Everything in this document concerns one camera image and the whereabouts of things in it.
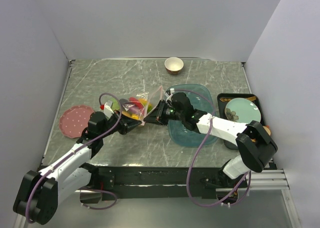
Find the orange fruit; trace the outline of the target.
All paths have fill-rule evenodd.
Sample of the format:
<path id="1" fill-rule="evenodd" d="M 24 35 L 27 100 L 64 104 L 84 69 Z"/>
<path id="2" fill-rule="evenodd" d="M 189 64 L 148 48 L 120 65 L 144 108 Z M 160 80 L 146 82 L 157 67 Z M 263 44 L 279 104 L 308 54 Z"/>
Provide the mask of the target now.
<path id="1" fill-rule="evenodd" d="M 133 113 L 131 115 L 131 118 L 134 119 L 134 120 L 139 120 L 139 121 L 143 120 L 143 116 L 142 115 L 138 115 L 138 114 L 135 114 L 135 113 Z"/>

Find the purple eggplant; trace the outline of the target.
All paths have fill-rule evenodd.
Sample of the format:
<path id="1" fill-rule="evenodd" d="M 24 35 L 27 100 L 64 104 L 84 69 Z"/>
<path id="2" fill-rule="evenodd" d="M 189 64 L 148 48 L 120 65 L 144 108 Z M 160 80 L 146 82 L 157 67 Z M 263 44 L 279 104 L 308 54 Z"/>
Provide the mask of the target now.
<path id="1" fill-rule="evenodd" d="M 125 103 L 122 106 L 127 112 L 129 112 L 131 114 L 137 114 L 137 115 L 141 114 L 141 109 L 138 106 L 136 106 L 135 104 Z"/>

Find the yellow lemon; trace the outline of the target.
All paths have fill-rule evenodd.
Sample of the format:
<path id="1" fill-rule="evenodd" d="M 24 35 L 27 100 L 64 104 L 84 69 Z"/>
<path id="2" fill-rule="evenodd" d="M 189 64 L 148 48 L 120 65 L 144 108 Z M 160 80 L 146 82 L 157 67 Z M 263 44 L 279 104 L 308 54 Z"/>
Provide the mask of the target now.
<path id="1" fill-rule="evenodd" d="M 143 107 L 148 107 L 149 106 L 149 101 L 147 99 L 144 98 L 139 98 L 138 101 L 143 105 Z"/>

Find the clear zip top bag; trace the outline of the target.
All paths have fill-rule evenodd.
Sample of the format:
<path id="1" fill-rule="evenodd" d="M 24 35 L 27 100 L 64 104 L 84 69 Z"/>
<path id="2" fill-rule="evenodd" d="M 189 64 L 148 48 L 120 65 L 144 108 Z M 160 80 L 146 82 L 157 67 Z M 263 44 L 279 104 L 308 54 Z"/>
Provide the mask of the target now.
<path id="1" fill-rule="evenodd" d="M 143 91 L 140 93 L 133 92 L 128 94 L 117 95 L 110 98 L 112 102 L 111 109 L 119 111 L 122 108 L 122 114 L 134 120 L 141 121 L 140 126 L 144 126 L 144 118 L 149 115 L 164 97 L 164 89 L 162 86 L 156 87 L 152 91 Z"/>

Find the pale green cabbage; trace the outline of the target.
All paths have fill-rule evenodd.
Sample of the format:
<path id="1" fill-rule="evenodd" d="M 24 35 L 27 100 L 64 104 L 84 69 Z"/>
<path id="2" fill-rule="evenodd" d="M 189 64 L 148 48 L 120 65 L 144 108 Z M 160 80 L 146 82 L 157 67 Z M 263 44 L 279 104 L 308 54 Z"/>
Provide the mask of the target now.
<path id="1" fill-rule="evenodd" d="M 117 101 L 114 101 L 112 103 L 112 109 L 113 110 L 120 110 L 120 108 L 121 108 L 121 105 Z"/>

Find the red chili pepper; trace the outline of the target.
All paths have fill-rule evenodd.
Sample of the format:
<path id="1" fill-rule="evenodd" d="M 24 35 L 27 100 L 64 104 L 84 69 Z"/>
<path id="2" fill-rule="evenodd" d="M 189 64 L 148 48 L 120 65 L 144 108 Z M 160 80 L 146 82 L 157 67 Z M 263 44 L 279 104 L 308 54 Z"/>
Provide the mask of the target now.
<path id="1" fill-rule="evenodd" d="M 131 102 L 132 105 L 135 105 L 136 107 L 138 107 L 138 109 L 140 109 L 140 110 L 142 110 L 144 108 L 143 105 L 135 97 L 130 97 L 129 102 Z"/>

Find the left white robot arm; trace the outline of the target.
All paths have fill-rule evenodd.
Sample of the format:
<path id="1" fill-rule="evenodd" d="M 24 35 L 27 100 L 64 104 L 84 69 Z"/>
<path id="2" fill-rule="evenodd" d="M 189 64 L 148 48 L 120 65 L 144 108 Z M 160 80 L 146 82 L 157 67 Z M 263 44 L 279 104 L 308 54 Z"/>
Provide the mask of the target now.
<path id="1" fill-rule="evenodd" d="M 99 188 L 99 169 L 89 160 L 98 154 L 105 137 L 113 133 L 125 135 L 141 123 L 121 110 L 114 110 L 109 117 L 101 111 L 93 112 L 87 127 L 65 155 L 40 171 L 30 170 L 23 176 L 13 211 L 31 224 L 44 225 L 58 205 L 76 190 Z"/>

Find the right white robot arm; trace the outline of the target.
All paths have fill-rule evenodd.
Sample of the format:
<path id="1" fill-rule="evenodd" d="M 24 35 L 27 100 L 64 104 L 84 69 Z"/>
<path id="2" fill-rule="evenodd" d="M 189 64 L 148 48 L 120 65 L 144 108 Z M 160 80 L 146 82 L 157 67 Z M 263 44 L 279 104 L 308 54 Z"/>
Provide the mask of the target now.
<path id="1" fill-rule="evenodd" d="M 260 173 L 278 151 L 278 147 L 258 121 L 239 123 L 195 109 L 183 92 L 176 92 L 170 101 L 160 100 L 143 119 L 145 123 L 166 126 L 170 120 L 180 121 L 189 131 L 214 136 L 237 146 L 239 155 L 229 160 L 219 174 L 219 183 L 232 186 L 249 171 Z"/>

